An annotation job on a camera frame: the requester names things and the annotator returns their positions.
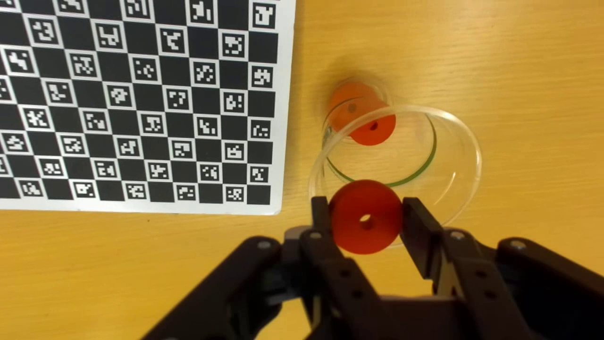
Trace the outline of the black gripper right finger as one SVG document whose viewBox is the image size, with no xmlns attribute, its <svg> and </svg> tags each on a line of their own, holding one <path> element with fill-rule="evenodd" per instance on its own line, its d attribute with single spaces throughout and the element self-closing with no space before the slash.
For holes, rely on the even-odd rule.
<svg viewBox="0 0 604 340">
<path fill-rule="evenodd" d="M 446 228 L 419 198 L 402 200 L 400 240 L 432 298 L 451 311 L 448 332 L 470 340 L 536 340 L 497 264 L 463 228 Z"/>
</svg>

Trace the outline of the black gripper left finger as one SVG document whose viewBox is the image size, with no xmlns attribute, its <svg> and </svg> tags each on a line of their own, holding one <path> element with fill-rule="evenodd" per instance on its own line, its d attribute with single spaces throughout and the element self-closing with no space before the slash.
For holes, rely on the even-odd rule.
<svg viewBox="0 0 604 340">
<path fill-rule="evenodd" d="M 310 321 L 304 340 L 400 340 L 387 302 L 336 245 L 329 200 L 314 196 L 310 208 L 312 225 L 285 242 L 297 264 L 295 291 Z"/>
</svg>

